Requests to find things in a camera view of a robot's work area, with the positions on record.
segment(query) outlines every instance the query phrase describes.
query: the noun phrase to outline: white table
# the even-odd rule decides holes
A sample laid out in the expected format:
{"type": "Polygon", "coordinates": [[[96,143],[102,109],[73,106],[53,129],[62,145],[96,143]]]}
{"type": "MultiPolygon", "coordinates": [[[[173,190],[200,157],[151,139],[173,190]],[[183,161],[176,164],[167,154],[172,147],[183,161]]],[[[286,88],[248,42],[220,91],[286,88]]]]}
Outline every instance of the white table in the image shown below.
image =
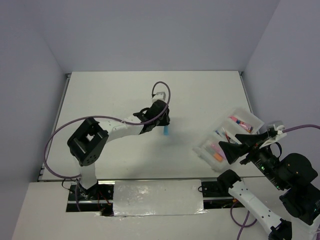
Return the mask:
{"type": "MultiPolygon", "coordinates": [[[[151,89],[164,81],[171,88],[169,136],[163,128],[108,143],[96,162],[100,180],[214,178],[192,151],[193,145],[220,116],[231,108],[249,110],[237,71],[122,71],[73,72],[57,127],[76,118],[107,115],[125,118],[151,106],[151,89]]],[[[159,85],[156,92],[165,90],[159,85]]],[[[74,176],[79,164],[70,154],[67,140],[81,123],[74,123],[54,138],[48,164],[57,173],[74,176]]],[[[262,176],[252,164],[232,165],[241,177],[262,176]]],[[[42,180],[57,178],[44,171],[42,180]]]]}
{"type": "MultiPolygon", "coordinates": [[[[270,209],[288,220],[284,207],[278,205],[280,192],[265,177],[248,177],[245,181],[261,200],[268,198],[267,203],[263,202],[270,209]]],[[[198,215],[145,217],[101,217],[95,212],[66,212],[68,193],[60,182],[30,183],[12,239],[235,240],[240,229],[231,220],[230,209],[211,209],[198,215]]],[[[236,220],[242,222],[247,210],[236,208],[233,213],[236,220]]],[[[267,240],[268,236],[256,223],[243,230],[241,239],[267,240]]]]}

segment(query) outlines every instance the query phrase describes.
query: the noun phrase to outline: plastic container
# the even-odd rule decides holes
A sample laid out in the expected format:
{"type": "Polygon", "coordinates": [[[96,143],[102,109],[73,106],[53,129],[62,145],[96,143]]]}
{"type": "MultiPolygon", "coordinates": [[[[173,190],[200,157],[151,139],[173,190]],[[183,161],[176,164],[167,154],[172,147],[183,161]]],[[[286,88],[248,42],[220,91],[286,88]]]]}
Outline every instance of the plastic container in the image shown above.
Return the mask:
{"type": "Polygon", "coordinates": [[[224,153],[219,146],[219,142],[223,141],[241,144],[236,138],[236,134],[256,134],[263,125],[263,121],[244,108],[237,107],[231,109],[223,114],[219,120],[206,131],[206,134],[202,136],[197,145],[193,147],[193,150],[198,157],[211,166],[212,170],[224,172],[230,168],[230,164],[226,160],[224,153]],[[250,133],[246,131],[238,123],[233,121],[230,116],[234,116],[240,121],[251,125],[252,131],[250,133]]]}

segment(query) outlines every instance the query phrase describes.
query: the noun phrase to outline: orange eraser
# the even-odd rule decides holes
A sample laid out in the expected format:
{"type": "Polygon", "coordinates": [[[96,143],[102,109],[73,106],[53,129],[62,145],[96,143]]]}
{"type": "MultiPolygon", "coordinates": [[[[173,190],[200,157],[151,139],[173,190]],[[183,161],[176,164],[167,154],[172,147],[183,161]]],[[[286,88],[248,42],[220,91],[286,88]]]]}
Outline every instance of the orange eraser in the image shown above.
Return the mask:
{"type": "Polygon", "coordinates": [[[217,152],[213,155],[213,157],[217,159],[219,162],[222,162],[224,160],[224,158],[217,152]]]}

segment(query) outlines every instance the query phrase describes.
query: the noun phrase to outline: wall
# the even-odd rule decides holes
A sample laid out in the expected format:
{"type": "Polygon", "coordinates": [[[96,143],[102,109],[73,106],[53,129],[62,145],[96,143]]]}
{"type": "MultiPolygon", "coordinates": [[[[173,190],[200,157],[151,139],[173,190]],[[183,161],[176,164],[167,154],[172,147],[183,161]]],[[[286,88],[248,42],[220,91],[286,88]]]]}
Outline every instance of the wall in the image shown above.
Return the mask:
{"type": "Polygon", "coordinates": [[[0,1],[0,233],[9,240],[37,180],[65,75],[16,0],[0,1]]]}
{"type": "MultiPolygon", "coordinates": [[[[319,12],[319,0],[281,0],[244,71],[254,113],[266,123],[320,124],[319,12]]],[[[319,134],[288,133],[280,142],[284,154],[301,153],[320,172],[319,134]]],[[[315,184],[320,187],[320,177],[315,184]]]]}
{"type": "Polygon", "coordinates": [[[244,70],[279,0],[23,0],[64,72],[244,70]]]}

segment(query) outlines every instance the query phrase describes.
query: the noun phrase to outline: pink object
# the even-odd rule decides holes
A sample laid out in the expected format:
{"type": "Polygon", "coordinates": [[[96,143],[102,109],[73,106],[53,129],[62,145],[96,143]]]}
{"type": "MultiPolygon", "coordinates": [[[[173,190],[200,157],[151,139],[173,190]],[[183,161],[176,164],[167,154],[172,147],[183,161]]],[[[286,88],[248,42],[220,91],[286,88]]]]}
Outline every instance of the pink object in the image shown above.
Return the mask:
{"type": "Polygon", "coordinates": [[[244,121],[240,121],[235,116],[230,116],[231,120],[239,124],[244,130],[246,130],[248,133],[251,133],[254,129],[249,123],[246,123],[244,121]]]}
{"type": "Polygon", "coordinates": [[[227,159],[224,151],[222,151],[222,149],[220,149],[220,147],[217,147],[217,146],[214,145],[213,143],[211,144],[211,147],[212,147],[218,154],[220,154],[224,159],[227,159]]]}

